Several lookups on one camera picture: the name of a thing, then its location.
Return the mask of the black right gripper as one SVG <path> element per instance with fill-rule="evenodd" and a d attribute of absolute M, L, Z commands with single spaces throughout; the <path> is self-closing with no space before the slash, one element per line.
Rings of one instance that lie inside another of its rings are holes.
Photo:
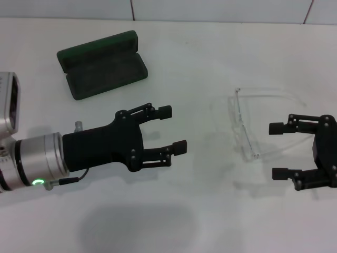
<path fill-rule="evenodd" d="M 289 114 L 287 123 L 269 124 L 269 135 L 285 133 L 313 134 L 313 155 L 317 169 L 290 170 L 273 168 L 273 180 L 291 179 L 295 190 L 321 187 L 336 188 L 336 120 L 331 115 Z"/>

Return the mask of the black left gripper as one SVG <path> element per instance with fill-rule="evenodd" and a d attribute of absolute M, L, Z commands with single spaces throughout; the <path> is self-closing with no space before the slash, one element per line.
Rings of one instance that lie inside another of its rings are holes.
<path fill-rule="evenodd" d="M 70 172 L 119 162 L 131 172 L 170 167 L 172 156 L 187 153 L 187 141 L 144 149 L 139 124 L 172 117 L 172 107 L 156 109 L 151 103 L 116 114 L 112 123 L 62 136 L 64 161 Z"/>

